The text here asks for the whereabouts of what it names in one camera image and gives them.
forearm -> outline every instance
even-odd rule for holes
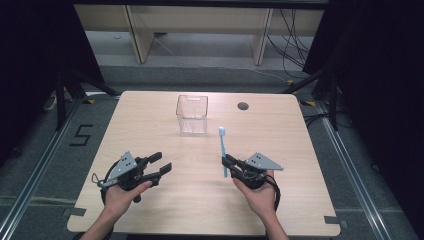
[[[119,220],[119,217],[113,216],[106,210],[103,210],[93,225],[87,230],[87,232],[81,237],[81,240],[102,240],[109,231],[113,228],[115,223]]]
[[[265,226],[269,240],[289,239],[275,213],[270,213],[260,218]]]

black wire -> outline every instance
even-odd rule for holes
[[[295,63],[297,66],[299,66],[299,67],[303,67],[302,66],[302,63],[301,62],[299,62],[299,61],[297,61],[295,58],[293,58],[292,56],[290,56],[290,55],[288,55],[287,53],[285,53],[283,50],[281,50],[272,40],[271,40],[271,38],[269,37],[269,36],[267,36],[268,37],[268,40],[269,40],[269,42],[271,43],[271,45],[274,47],[274,49],[279,53],[279,54],[281,54],[283,57],[286,57],[286,58],[288,58],[288,59],[290,59],[290,61],[292,61],[293,63]]]
[[[283,14],[283,11],[281,10],[281,9],[279,9],[280,10],[280,14],[281,14],[281,16],[282,16],[282,18],[283,18],[283,20],[284,20],[284,23],[285,23],[285,25],[286,25],[286,27],[287,27],[287,30],[289,31],[289,38],[288,39],[286,39],[284,36],[282,36],[283,37],[283,39],[286,41],[286,46],[285,46],[285,48],[284,48],[284,50],[282,51],[282,52],[284,52],[284,55],[283,55],[283,69],[284,69],[284,72],[287,74],[287,75],[289,75],[290,77],[293,77],[293,78],[301,78],[301,77],[297,77],[297,76],[293,76],[293,75],[291,75],[291,74],[289,74],[288,72],[287,72],[287,69],[286,69],[286,67],[285,67],[285,58],[284,57],[287,57],[287,58],[289,58],[289,60],[290,61],[292,61],[292,62],[294,62],[295,64],[297,64],[299,67],[301,67],[301,68],[304,68],[304,65],[305,65],[305,57],[304,57],[304,55],[303,55],[303,53],[302,53],[302,48],[299,46],[299,44],[298,44],[298,42],[300,42],[300,40],[298,39],[298,37],[296,36],[296,33],[295,33],[295,29],[296,29],[296,27],[295,27],[295,18],[296,18],[296,10],[295,9],[292,9],[292,27],[290,27],[289,26],[289,24],[288,24],[288,22],[287,22],[287,20],[286,20],[286,17],[284,16],[284,14]],[[290,39],[291,38],[293,38],[293,41],[295,42],[295,44],[292,44],[291,42],[290,42]],[[292,46],[295,46],[296,47],[296,49],[297,49],[297,51],[298,51],[298,54],[299,54],[299,58],[300,58],[300,60],[301,60],[301,62],[299,62],[299,61],[297,61],[297,60],[295,60],[295,58],[294,57],[291,57],[290,55],[288,55],[286,52],[287,52],[287,48],[288,48],[288,46],[289,46],[289,44],[290,45],[292,45]]]
[[[280,204],[280,198],[281,198],[280,188],[278,187],[277,181],[275,181],[274,177],[270,175],[266,175],[266,176],[273,180],[273,181],[270,181],[268,179],[265,179],[265,182],[269,183],[274,188],[274,191],[275,191],[274,210],[277,211],[278,205]]]

gray floor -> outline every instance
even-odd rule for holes
[[[293,78],[282,69],[285,68],[291,75],[306,76],[298,72],[301,70],[298,66],[283,60],[270,44],[266,47],[262,66],[255,66],[248,36],[166,34],[158,37],[161,44],[155,42],[147,62],[140,65],[136,62],[127,33],[87,32],[87,35],[106,83],[117,90],[150,90],[157,89],[158,86],[161,86],[162,90],[178,91],[187,88],[193,91],[201,90],[204,87],[196,84],[196,81],[200,83],[207,81],[204,79],[212,74],[219,82],[217,84],[219,86],[213,88],[213,91],[275,92],[281,87],[287,87],[288,80],[300,81],[300,78]],[[272,39],[282,48],[285,47],[281,37],[273,36]],[[303,41],[305,45],[310,45],[312,39],[305,38]],[[288,52],[292,56],[297,54],[295,48],[290,48]],[[150,72],[147,77],[143,75],[143,69],[146,68]],[[246,83],[240,82],[241,79],[245,79]],[[312,100],[310,96],[312,88],[313,86],[305,87],[298,91],[296,96],[302,101]],[[97,91],[90,86],[86,86],[86,89]],[[72,208],[78,197],[117,101],[96,100],[94,104],[82,104],[78,107],[28,208],[16,226],[12,239],[72,239],[75,233],[69,232],[66,228],[68,216],[65,210]],[[301,110],[305,116],[318,113],[318,108],[314,106],[301,106]],[[371,168],[373,161],[349,117],[338,115],[337,120],[340,138],[392,239],[418,239],[384,179]],[[22,155],[12,155],[0,169],[0,218],[6,218],[14,200],[42,158],[44,149],[55,133],[56,121],[54,110],[41,115],[32,131],[20,143]],[[73,147],[72,143],[80,143],[83,140],[74,137],[82,124],[92,125],[82,130],[83,134],[91,136],[90,140],[84,147]],[[308,129],[342,226],[341,234],[333,239],[378,239],[346,174],[340,156],[334,150],[325,122],[317,120]],[[126,237],[124,234],[114,234],[112,239],[126,239]],[[143,239],[160,238],[144,236]],[[321,238],[296,236],[293,239]]]

wooden table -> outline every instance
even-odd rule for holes
[[[179,95],[209,98],[207,132],[183,134],[175,114]],[[245,102],[248,110],[237,105]],[[88,173],[70,231],[86,231],[103,204],[96,173],[103,178],[125,151],[134,157],[162,152],[148,165],[154,172],[172,162],[173,169],[159,186],[142,194],[138,204],[115,225],[115,232],[149,234],[263,235],[264,227],[249,209],[244,196],[224,178],[219,126],[226,128],[227,153],[244,160],[260,152],[280,165],[275,178],[281,189],[278,217],[290,236],[336,236],[335,217],[308,131],[292,95],[246,93],[125,92],[106,130]]]

clear plastic container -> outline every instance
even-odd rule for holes
[[[208,97],[178,96],[176,114],[181,132],[205,133],[207,128]]]

